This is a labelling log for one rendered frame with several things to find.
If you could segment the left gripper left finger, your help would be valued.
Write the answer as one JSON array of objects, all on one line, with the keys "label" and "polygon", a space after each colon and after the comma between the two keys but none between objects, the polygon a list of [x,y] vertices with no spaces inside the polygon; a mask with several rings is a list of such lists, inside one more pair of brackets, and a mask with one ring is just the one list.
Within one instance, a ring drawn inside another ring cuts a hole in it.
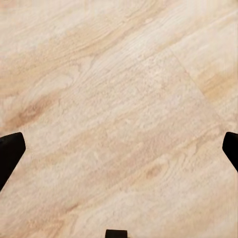
[{"label": "left gripper left finger", "polygon": [[0,137],[0,191],[26,151],[21,132]]}]

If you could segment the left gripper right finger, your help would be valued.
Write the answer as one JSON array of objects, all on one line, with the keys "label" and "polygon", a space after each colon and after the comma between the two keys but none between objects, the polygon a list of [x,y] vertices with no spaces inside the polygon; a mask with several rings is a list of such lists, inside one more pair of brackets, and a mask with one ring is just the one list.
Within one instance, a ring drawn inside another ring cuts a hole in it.
[{"label": "left gripper right finger", "polygon": [[238,134],[226,132],[222,149],[238,172]]}]

